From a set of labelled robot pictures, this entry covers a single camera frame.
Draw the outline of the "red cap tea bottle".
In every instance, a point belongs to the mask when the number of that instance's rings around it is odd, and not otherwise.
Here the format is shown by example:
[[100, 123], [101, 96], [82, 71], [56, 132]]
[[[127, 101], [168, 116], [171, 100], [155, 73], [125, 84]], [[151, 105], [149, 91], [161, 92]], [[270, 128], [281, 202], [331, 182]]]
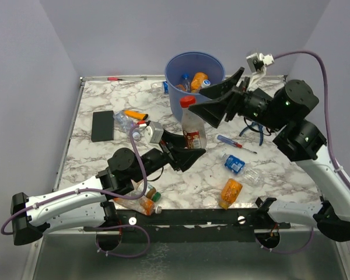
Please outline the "red cap tea bottle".
[[196, 103], [194, 96], [188, 95], [180, 99], [183, 110], [181, 127], [188, 149], [205, 149], [207, 138], [204, 121], [201, 117], [190, 111], [190, 106]]

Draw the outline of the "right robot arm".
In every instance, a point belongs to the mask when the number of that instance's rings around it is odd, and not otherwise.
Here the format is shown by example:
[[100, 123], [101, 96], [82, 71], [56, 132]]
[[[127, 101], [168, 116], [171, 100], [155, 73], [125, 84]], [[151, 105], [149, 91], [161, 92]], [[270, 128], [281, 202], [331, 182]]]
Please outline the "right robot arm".
[[306, 120], [318, 98], [302, 80], [289, 81], [273, 96], [259, 88], [250, 90], [250, 80], [242, 74], [239, 69], [227, 80], [202, 89], [208, 101], [191, 105], [190, 111], [215, 128], [242, 116], [275, 131], [276, 147], [311, 177], [322, 194], [315, 204], [258, 201], [257, 223], [262, 228], [275, 223], [306, 225], [336, 242], [350, 241], [350, 178], [331, 160], [330, 142]]

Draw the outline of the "blue label water bottle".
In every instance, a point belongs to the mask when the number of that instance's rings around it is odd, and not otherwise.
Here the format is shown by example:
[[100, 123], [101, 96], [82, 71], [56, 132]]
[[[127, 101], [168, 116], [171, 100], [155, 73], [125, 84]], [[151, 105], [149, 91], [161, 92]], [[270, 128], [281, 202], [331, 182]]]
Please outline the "blue label water bottle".
[[241, 183], [250, 186], [262, 186], [263, 175], [259, 170], [253, 169], [243, 160], [231, 154], [224, 153], [221, 156], [223, 166], [235, 174]]

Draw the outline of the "blue cap Pepsi bottle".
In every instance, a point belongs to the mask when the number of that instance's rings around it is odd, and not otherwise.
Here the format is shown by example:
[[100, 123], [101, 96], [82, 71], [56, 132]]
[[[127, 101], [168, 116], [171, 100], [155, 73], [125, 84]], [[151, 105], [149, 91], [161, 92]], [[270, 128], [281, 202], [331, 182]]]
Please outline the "blue cap Pepsi bottle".
[[187, 73], [182, 74], [181, 85], [183, 85], [187, 89], [187, 92], [191, 92], [191, 81], [190, 81], [189, 74]]

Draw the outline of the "large crushed orange-label bottle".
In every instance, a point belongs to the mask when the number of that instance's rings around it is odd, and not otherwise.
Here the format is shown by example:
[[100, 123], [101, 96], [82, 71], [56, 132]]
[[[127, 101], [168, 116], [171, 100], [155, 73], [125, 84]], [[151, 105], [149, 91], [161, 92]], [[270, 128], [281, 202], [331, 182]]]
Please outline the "large crushed orange-label bottle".
[[187, 89], [183, 85], [176, 85], [176, 88], [184, 92], [187, 92]]

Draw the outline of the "orange bottle front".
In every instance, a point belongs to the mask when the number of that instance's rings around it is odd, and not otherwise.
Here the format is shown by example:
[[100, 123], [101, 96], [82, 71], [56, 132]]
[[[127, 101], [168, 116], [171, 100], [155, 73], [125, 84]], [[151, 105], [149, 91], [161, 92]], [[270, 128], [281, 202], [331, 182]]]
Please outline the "orange bottle front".
[[223, 209], [228, 209], [239, 196], [243, 185], [238, 181], [230, 178], [226, 182], [223, 190], [220, 193], [218, 204]]

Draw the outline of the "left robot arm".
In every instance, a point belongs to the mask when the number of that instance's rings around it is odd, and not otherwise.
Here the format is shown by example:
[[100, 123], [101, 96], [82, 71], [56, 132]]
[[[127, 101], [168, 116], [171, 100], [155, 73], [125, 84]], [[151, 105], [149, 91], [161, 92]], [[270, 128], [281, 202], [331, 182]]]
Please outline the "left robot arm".
[[32, 197], [19, 192], [12, 197], [6, 222], [12, 226], [13, 243], [22, 246], [47, 233], [83, 226], [111, 230], [118, 225], [113, 198], [127, 199], [134, 183], [147, 183], [150, 174], [166, 165], [184, 172], [205, 152], [188, 149], [181, 135], [165, 131], [158, 148], [143, 155], [136, 146], [120, 148], [107, 161], [107, 168], [77, 185]]

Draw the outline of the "small orange juice bottle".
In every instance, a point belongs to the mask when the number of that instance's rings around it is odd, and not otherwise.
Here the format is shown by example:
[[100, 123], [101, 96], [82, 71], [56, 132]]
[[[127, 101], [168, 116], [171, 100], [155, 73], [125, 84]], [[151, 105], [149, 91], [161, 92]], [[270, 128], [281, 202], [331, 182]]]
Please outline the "small orange juice bottle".
[[191, 92], [196, 92], [202, 85], [204, 80], [208, 79], [208, 75], [203, 72], [197, 72], [190, 84]]

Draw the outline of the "clear bottle white cap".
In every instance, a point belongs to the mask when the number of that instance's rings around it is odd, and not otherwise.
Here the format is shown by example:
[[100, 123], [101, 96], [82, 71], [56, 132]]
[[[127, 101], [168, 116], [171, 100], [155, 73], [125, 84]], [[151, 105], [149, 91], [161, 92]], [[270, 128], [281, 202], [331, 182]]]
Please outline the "clear bottle white cap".
[[201, 85], [199, 86], [198, 90], [205, 89], [211, 85], [210, 81], [208, 79], [205, 79], [202, 81]]

